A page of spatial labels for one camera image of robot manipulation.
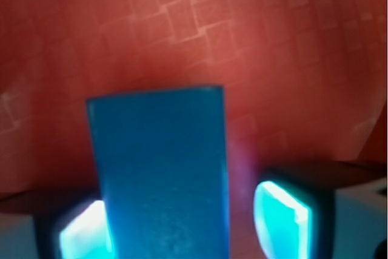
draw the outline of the red background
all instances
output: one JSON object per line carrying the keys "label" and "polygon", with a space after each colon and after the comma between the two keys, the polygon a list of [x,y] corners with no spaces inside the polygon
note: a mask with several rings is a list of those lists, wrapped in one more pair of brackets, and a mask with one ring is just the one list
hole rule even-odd
{"label": "red background", "polygon": [[260,167],[358,156],[386,100],[386,5],[0,0],[0,192],[96,185],[90,96],[223,84],[244,245]]}

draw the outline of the glowing cyan light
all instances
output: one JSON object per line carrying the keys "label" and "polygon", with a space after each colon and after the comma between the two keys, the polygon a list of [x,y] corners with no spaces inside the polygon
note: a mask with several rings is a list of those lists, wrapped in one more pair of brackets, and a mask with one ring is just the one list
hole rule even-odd
{"label": "glowing cyan light", "polygon": [[96,200],[59,234],[63,259],[115,257],[105,213],[105,204]]}
{"label": "glowing cyan light", "polygon": [[308,258],[310,254],[311,208],[272,181],[255,191],[256,232],[267,258]]}

